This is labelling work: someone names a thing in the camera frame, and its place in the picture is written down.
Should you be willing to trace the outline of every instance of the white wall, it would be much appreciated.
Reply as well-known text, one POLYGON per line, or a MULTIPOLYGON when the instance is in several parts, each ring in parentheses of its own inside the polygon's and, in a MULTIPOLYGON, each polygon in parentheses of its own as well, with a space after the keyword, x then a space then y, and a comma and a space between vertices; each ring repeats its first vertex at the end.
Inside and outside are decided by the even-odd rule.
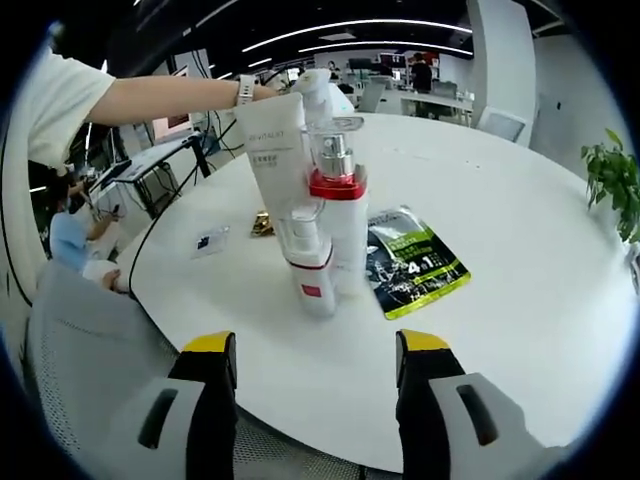
POLYGON ((631 138, 613 94, 577 40, 562 35, 539 38, 533 44, 538 116, 531 149, 585 179, 580 148, 607 143, 605 128, 618 133, 625 150, 632 152, 631 138))
POLYGON ((473 59, 440 55, 440 80, 458 85, 458 91, 464 92, 473 88, 473 59))
POLYGON ((517 143, 529 146, 536 110, 536 67, 526 10, 511 0, 469 0, 473 28, 473 125, 486 107, 526 122, 517 143))

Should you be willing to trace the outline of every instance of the snack package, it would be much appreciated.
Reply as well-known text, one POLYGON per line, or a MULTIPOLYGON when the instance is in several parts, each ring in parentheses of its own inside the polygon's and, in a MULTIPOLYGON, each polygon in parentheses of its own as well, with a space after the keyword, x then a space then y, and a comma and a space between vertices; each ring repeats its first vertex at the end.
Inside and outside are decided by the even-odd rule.
POLYGON ((407 206, 369 219, 367 277, 388 320, 452 292, 471 274, 407 206))

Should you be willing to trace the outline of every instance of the white bottle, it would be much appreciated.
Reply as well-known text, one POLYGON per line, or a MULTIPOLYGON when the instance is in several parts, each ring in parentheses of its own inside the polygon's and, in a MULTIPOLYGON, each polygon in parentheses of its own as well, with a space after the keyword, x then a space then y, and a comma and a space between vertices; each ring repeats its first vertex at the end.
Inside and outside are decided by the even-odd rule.
POLYGON ((309 201, 291 210, 282 223, 285 259, 304 309, 318 317, 336 311, 331 238, 318 229, 323 203, 309 201))
POLYGON ((325 201, 320 227, 333 242, 336 289, 343 295, 358 295, 366 285, 366 170, 354 162, 344 132, 312 131, 312 137, 315 169, 309 178, 309 194, 325 201))

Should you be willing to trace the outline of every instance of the white round table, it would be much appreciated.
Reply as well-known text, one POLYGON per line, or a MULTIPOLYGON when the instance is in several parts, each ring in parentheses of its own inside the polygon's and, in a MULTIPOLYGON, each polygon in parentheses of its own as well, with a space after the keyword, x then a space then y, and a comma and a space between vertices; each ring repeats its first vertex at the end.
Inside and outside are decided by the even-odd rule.
MULTIPOLYGON (((262 202, 243 156, 167 210, 136 266, 140 302, 177 349, 234 331, 238 404, 351 462, 402 470, 401 328, 441 336, 468 373, 522 407, 543 444, 572 441, 614 384, 636 306, 623 249, 587 213, 585 183, 476 130, 362 116, 355 152, 369 169, 371 212, 408 205, 469 269, 468 285, 396 321, 367 289, 334 318, 308 317, 276 240, 249 237, 262 202), (225 249, 191 259, 198 232, 223 225, 225 249)), ((138 244, 119 259, 125 267, 138 244)))

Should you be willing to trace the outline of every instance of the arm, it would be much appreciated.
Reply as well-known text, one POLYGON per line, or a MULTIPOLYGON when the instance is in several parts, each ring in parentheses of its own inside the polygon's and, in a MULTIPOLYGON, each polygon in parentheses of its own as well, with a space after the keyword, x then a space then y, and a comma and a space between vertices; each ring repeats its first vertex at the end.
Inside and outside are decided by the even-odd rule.
MULTIPOLYGON (((103 125, 126 125, 155 118, 205 110, 222 110, 236 104, 239 82, 189 77, 137 77, 118 79, 89 112, 87 120, 103 125)), ((254 100, 276 96, 256 85, 254 100)))
POLYGON ((107 228, 109 228, 109 225, 111 225, 111 222, 113 222, 113 215, 111 214, 105 215, 105 217, 102 220, 97 222, 91 228, 91 230, 89 230, 89 233, 87 233, 87 240, 99 239, 104 234, 104 232, 106 232, 107 228))

